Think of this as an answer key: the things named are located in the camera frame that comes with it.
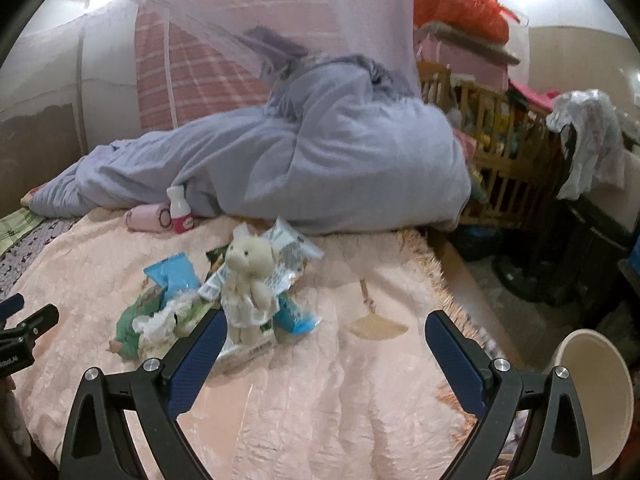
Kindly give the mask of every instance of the orange fluffy item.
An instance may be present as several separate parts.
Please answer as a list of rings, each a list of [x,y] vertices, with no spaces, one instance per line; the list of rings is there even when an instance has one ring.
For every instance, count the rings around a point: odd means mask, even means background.
[[[520,20],[495,0],[414,0],[414,24],[443,22],[493,43],[509,41],[509,23],[503,15]]]

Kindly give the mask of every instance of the white teddy bear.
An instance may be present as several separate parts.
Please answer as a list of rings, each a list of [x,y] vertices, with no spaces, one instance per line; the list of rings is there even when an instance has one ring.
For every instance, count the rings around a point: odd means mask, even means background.
[[[221,303],[235,344],[252,345],[260,326],[278,311],[278,300],[265,280],[273,273],[278,251],[257,236],[235,238],[225,255],[229,268],[222,286]]]

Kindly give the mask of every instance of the pink cloth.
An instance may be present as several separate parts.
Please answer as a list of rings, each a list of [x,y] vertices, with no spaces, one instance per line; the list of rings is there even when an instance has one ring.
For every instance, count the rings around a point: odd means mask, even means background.
[[[453,136],[456,137],[456,140],[460,143],[462,152],[465,155],[465,162],[468,164],[476,154],[476,146],[478,145],[478,142],[473,137],[468,136],[457,128],[453,128]]]
[[[518,83],[517,81],[511,81],[510,83],[518,92],[524,95],[527,101],[529,101],[531,104],[537,106],[538,108],[542,108],[547,112],[554,111],[554,104],[551,102],[551,99],[548,95],[538,94],[524,83]]]

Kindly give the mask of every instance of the pink blanket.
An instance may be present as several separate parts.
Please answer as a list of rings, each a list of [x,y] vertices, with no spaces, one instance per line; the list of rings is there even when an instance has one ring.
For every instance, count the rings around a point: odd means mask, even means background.
[[[130,233],[118,213],[95,210],[43,250],[14,288],[26,300],[20,318],[51,302],[60,322],[15,381],[47,455],[59,456],[84,371],[133,368],[107,346],[144,286],[142,269],[185,251],[203,278],[205,250],[227,243],[237,224],[218,218],[180,236]],[[438,400],[444,377],[424,341],[427,314],[454,309],[438,261],[412,230],[314,242],[326,256],[296,283],[295,297],[322,323],[229,376],[210,377],[178,422],[216,480],[438,479],[469,424]],[[370,341],[346,330],[367,313],[360,279],[377,313],[407,325],[405,334]],[[132,434],[149,478],[160,479],[137,425]]]

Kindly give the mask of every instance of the blue grip pad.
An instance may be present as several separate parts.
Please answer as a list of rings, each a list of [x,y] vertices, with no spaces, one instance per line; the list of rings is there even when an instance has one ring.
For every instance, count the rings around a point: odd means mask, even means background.
[[[24,298],[21,294],[14,294],[4,301],[0,301],[0,321],[9,319],[13,314],[24,308]]]
[[[424,334],[462,409],[477,418],[484,417],[487,406],[482,377],[466,357],[453,334],[434,315],[427,317]]]
[[[191,409],[225,341],[226,317],[220,311],[205,327],[169,382],[166,410],[172,420]]]

